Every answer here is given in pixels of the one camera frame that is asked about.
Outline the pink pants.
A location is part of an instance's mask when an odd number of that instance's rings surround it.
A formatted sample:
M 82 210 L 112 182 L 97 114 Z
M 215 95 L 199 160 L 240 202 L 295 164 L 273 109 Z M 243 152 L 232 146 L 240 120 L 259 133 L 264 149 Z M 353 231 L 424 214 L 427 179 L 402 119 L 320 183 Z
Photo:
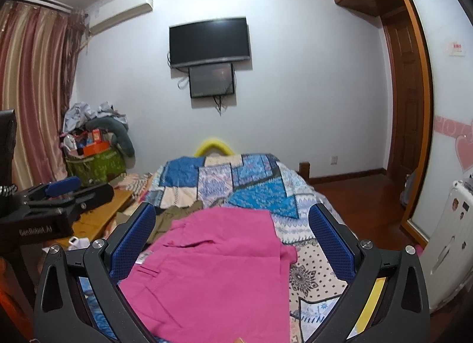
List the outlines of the pink pants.
M 167 342 L 288 342 L 296 260 L 268 211 L 208 208 L 173 221 L 119 287 Z

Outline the wooden bedside board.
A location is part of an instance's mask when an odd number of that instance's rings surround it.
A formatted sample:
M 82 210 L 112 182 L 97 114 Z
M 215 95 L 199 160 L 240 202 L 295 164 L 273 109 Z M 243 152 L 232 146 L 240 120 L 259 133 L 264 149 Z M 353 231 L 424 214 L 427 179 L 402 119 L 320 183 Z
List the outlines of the wooden bedside board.
M 89 241 L 101 237 L 107 225 L 118 211 L 125 209 L 133 201 L 132 191 L 114 190 L 111 202 L 83 213 L 78 221 L 73 223 L 73 237 L 88 238 Z

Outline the green fabric storage bag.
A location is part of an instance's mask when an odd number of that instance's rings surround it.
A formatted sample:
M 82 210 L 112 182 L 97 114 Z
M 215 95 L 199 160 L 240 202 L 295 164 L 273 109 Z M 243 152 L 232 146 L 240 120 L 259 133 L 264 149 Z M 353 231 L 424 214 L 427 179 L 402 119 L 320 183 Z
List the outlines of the green fabric storage bag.
M 78 177 L 84 187 L 108 183 L 126 172 L 125 160 L 117 148 L 83 158 L 67 156 L 66 166 L 68 174 Z

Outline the white suitcase with stickers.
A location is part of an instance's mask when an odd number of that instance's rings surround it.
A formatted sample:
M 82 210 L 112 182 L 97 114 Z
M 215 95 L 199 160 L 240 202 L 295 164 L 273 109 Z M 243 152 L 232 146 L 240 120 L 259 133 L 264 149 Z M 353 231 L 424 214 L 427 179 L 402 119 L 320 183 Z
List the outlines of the white suitcase with stickers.
M 456 180 L 420 263 L 434 312 L 472 286 L 472 179 Z

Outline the orange box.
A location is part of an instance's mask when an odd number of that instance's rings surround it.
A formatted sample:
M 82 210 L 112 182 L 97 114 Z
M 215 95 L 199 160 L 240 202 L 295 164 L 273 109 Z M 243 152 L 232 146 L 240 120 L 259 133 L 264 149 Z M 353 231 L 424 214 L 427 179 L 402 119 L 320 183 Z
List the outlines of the orange box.
M 110 148 L 110 144 L 107 141 L 102 141 L 99 143 L 88 144 L 82 148 L 83 155 L 85 157 L 96 155 L 100 152 L 107 151 Z

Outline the grey plush toy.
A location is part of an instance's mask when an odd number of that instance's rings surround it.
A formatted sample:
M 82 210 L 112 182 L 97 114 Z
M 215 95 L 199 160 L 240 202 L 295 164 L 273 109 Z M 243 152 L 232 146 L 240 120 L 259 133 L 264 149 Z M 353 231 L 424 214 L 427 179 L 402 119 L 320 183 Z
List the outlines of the grey plush toy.
M 113 146 L 118 146 L 128 158 L 135 156 L 135 148 L 128 136 L 127 126 L 117 119 L 112 117 L 90 119 L 85 123 L 85 129 L 88 132 L 99 129 L 111 133 L 111 144 Z

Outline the olive khaki folded pants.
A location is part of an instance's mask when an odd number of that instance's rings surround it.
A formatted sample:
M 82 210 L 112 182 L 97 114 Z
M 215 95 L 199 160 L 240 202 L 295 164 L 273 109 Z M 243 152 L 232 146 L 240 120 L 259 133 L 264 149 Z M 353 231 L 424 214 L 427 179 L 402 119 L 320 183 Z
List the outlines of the olive khaki folded pants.
M 168 232 L 171 228 L 172 221 L 178 221 L 188 217 L 190 214 L 202 210 L 204 207 L 203 202 L 198 200 L 194 202 L 189 207 L 177 207 L 171 206 L 166 209 L 158 208 L 156 217 L 155 217 L 155 225 L 150 233 L 146 244 L 152 245 L 156 242 L 160 237 L 162 237 L 166 232 Z

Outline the yellow round cushion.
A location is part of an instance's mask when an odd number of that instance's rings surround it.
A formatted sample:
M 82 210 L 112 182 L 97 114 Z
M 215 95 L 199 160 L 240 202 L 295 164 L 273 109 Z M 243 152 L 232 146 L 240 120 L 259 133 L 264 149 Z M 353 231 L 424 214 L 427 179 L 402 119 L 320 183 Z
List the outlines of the yellow round cushion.
M 232 156 L 234 152 L 226 143 L 217 138 L 208 138 L 204 140 L 194 152 L 194 157 L 207 156 L 210 153 L 217 152 L 222 156 Z

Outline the pink striped curtain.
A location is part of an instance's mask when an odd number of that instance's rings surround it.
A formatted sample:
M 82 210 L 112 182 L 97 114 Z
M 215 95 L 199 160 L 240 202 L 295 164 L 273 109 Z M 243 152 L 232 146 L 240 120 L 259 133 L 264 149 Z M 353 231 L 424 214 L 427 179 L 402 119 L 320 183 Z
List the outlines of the pink striped curtain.
M 1 8 L 1 109 L 17 119 L 13 182 L 19 189 L 60 180 L 60 148 L 85 13 L 7 1 Z

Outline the patchwork patterned bed quilt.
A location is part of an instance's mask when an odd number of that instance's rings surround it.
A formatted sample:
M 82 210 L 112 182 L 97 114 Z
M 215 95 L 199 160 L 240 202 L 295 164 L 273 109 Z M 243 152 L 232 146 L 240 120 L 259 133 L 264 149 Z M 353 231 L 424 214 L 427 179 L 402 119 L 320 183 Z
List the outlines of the patchwork patterned bed quilt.
M 280 241 L 297 252 L 296 262 L 289 267 L 288 342 L 306 342 L 346 290 L 346 282 L 336 277 L 309 226 L 310 209 L 315 204 L 327 204 L 327 198 L 275 156 L 171 160 L 156 172 L 145 200 L 155 211 L 189 207 L 198 200 L 203 202 L 202 210 L 268 211 Z M 135 265 L 144 261 L 152 245 L 145 244 Z

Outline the brown wooden door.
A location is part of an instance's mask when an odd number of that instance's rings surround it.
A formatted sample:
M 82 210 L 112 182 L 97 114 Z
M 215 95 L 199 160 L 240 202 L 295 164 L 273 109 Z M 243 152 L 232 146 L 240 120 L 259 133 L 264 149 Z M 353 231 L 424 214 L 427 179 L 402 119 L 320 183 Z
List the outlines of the brown wooden door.
M 418 43 L 406 9 L 382 18 L 391 62 L 393 130 L 388 177 L 402 188 L 399 198 L 407 207 L 419 166 L 423 130 L 423 86 Z

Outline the white frosted wardrobe door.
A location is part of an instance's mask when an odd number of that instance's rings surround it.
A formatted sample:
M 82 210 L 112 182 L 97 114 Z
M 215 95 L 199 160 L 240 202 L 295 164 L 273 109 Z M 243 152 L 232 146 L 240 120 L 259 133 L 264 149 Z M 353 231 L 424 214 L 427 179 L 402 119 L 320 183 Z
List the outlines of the white frosted wardrobe door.
M 472 23 L 458 0 L 412 0 L 427 42 L 433 135 L 411 223 L 431 237 L 454 181 L 472 176 Z

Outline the wooden bed post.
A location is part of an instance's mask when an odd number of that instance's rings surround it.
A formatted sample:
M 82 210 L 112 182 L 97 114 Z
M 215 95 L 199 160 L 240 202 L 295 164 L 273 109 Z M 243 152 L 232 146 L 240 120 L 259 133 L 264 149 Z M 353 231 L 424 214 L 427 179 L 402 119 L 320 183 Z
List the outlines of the wooden bed post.
M 307 184 L 309 184 L 310 183 L 310 163 L 309 162 L 299 163 L 298 174 Z

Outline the small black wall monitor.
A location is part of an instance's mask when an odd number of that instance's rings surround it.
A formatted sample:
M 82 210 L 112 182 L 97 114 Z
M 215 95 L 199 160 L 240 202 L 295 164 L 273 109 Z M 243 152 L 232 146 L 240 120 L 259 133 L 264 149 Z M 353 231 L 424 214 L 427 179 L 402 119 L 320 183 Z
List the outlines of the small black wall monitor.
M 188 75 L 192 99 L 229 96 L 235 92 L 234 70 L 230 63 L 190 67 Z

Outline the white wall air conditioner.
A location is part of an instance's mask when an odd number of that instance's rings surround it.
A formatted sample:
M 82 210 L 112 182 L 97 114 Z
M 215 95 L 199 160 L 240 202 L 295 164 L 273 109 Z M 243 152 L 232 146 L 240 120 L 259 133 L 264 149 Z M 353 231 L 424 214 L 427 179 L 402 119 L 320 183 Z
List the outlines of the white wall air conditioner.
M 120 23 L 152 11 L 153 0 L 113 0 L 90 13 L 90 34 L 97 35 Z

